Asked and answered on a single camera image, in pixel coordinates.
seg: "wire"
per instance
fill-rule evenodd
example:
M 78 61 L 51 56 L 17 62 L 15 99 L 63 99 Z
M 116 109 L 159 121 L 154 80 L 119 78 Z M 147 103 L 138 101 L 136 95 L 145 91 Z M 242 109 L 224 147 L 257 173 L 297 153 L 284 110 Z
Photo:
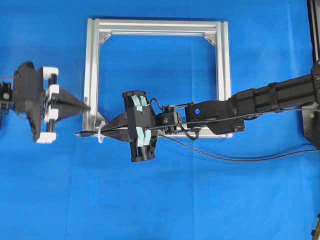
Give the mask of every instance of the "wire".
M 315 108 L 288 108 L 288 109 L 282 109 L 283 112 L 295 112 L 295 111 L 310 111 L 310 112 L 319 112 L 319 109 Z M 265 111 L 265 112 L 259 112 L 259 113 L 250 113 L 250 114 L 244 114 L 239 116 L 233 116 L 233 117 L 227 117 L 227 118 L 221 118 L 221 119 L 212 119 L 212 120 L 202 120 L 202 121 L 186 121 L 186 122 L 180 122 L 177 124 L 169 124 L 169 125 L 163 125 L 163 126 L 154 126 L 154 127 L 147 127 L 149 130 L 155 130 L 155 129 L 161 129 L 164 127 L 174 127 L 179 126 L 181 124 L 208 124 L 208 123 L 215 123 L 215 122 L 221 122 L 221 121 L 227 121 L 232 119 L 240 119 L 244 117 L 250 117 L 250 116 L 261 116 L 264 114 L 274 114 L 274 111 Z
M 179 109 L 179 108 L 185 108 L 187 107 L 188 104 L 177 104 L 177 105 L 173 105 L 173 107 L 175 107 L 176 109 Z
M 239 163 L 239 162 L 244 162 L 244 163 L 263 162 L 263 161 L 268 161 L 268 160 L 282 159 L 282 158 L 289 157 L 289 156 L 292 156 L 292 155 L 297 155 L 297 154 L 319 153 L 320 152 L 320 150 L 318 150 L 318 149 L 308 149 L 308 150 L 302 150 L 302 151 L 289 152 L 289 153 L 286 153 L 286 154 L 283 154 L 283 155 L 272 156 L 272 157 L 258 157 L 258 158 L 253 158 L 253 159 L 235 159 L 235 158 L 220 157 L 220 156 L 216 156 L 216 155 L 213 155 L 213 154 L 205 152 L 205 151 L 201 151 L 201 150 L 196 149 L 194 147 L 191 147 L 191 146 L 189 146 L 187 144 L 184 144 L 181 141 L 178 141 L 178 140 L 176 140 L 174 138 L 171 138 L 171 137 L 168 137 L 168 136 L 165 136 L 165 135 L 162 135 L 162 134 L 159 134 L 159 136 L 164 137 L 166 139 L 169 139 L 169 140 L 171 140 L 171 141 L 173 141 L 173 142 L 175 142 L 177 144 L 180 144 L 180 145 L 184 146 L 185 148 L 190 149 L 190 150 L 192 150 L 194 152 L 197 152 L 199 154 L 205 155 L 205 156 L 213 158 L 213 159 L 226 161 L 226 162 L 237 162 L 237 163 Z
M 260 117 L 261 115 L 259 116 L 253 116 L 253 117 L 244 117 L 243 119 L 246 120 L 246 121 L 251 121 L 251 120 L 255 120 L 257 119 L 258 117 Z
M 158 99 L 157 99 L 156 97 L 151 98 L 150 101 L 149 101 L 149 102 L 150 102 L 150 107 L 152 108 L 152 110 L 154 109 L 154 108 L 152 107 L 152 102 L 153 102 L 153 101 L 155 101 L 158 109 L 160 109 L 161 111 L 163 111 L 162 108 L 160 107 L 159 101 L 158 101 Z
M 184 134 L 186 135 L 186 137 L 188 139 L 194 141 L 194 140 L 197 140 L 199 138 L 200 129 L 195 132 L 195 136 L 191 136 L 182 125 L 180 125 L 179 127 L 182 129 L 182 131 L 184 132 Z

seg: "screw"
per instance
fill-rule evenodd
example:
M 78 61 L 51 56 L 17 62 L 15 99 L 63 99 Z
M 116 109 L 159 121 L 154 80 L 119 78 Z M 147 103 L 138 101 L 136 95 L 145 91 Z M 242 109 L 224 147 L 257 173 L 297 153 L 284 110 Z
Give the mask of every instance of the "screw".
M 9 93 L 5 92 L 5 93 L 3 94 L 3 99 L 8 100 L 9 98 L 10 98 Z

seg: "blue surface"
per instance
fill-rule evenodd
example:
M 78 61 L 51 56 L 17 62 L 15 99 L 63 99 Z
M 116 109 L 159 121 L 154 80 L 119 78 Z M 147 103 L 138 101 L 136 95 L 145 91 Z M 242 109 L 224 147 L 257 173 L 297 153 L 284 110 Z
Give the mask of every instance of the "blue surface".
M 232 92 L 308 74 L 304 0 L 95 0 L 0 2 L 0 76 L 26 60 L 56 66 L 58 82 L 83 97 L 87 18 L 229 22 Z M 215 99 L 215 56 L 203 38 L 113 36 L 100 54 L 99 110 L 124 110 L 122 91 L 160 103 Z M 301 240 L 320 213 L 318 153 L 262 163 L 225 163 L 159 139 L 156 159 L 130 163 L 129 145 L 76 138 L 81 116 L 56 126 L 51 145 L 27 122 L 0 131 L 0 232 L 4 240 Z M 309 148 L 299 113 L 266 115 L 232 139 L 194 147 L 224 156 Z

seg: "aluminum frame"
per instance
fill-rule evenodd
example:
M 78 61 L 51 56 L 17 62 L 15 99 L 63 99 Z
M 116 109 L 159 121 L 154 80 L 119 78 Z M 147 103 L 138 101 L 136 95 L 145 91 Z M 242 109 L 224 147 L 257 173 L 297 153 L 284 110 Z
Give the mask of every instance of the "aluminum frame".
M 89 18 L 83 101 L 91 110 L 83 114 L 83 131 L 97 131 L 102 121 L 107 122 L 98 112 L 99 54 L 100 46 L 112 35 L 204 37 L 216 50 L 217 100 L 224 101 L 231 96 L 228 22 Z M 168 137 L 185 137 L 185 134 L 171 134 Z M 231 138 L 232 133 L 215 135 L 204 127 L 199 137 Z

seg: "cable strap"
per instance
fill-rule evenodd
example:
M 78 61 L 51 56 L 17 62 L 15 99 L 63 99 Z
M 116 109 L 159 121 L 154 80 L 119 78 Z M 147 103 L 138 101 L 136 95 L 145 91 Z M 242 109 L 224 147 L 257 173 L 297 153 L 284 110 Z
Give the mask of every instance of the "cable strap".
M 101 129 L 106 125 L 106 122 L 104 120 L 102 120 L 102 122 L 100 123 L 99 125 L 99 128 L 98 128 L 98 134 L 97 134 L 97 137 L 98 137 L 98 142 L 100 144 L 102 144 L 104 142 L 104 136 L 101 134 Z
M 269 87 L 269 97 L 270 97 L 272 110 L 277 114 L 283 112 L 279 107 L 279 103 L 278 103 L 276 83 L 270 83 L 268 87 Z

